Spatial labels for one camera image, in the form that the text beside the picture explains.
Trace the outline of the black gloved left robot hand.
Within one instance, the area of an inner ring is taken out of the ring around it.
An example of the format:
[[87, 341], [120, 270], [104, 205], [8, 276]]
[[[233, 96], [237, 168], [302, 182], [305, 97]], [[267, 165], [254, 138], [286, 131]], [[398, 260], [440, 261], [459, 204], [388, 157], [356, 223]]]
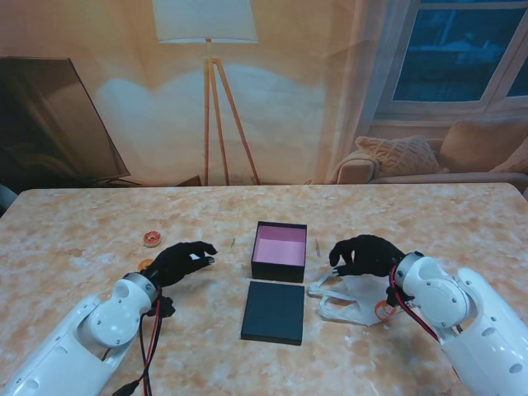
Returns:
[[210, 243], [177, 243], [164, 249], [140, 274], [159, 288], [175, 285], [185, 276], [210, 266], [217, 253]]

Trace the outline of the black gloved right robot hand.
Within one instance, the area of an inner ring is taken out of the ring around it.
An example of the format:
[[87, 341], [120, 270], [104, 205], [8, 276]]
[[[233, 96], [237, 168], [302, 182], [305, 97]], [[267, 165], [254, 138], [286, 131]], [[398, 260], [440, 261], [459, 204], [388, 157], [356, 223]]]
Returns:
[[405, 254], [391, 242], [361, 234], [336, 243], [329, 253], [329, 263], [335, 276], [385, 277], [404, 257]]

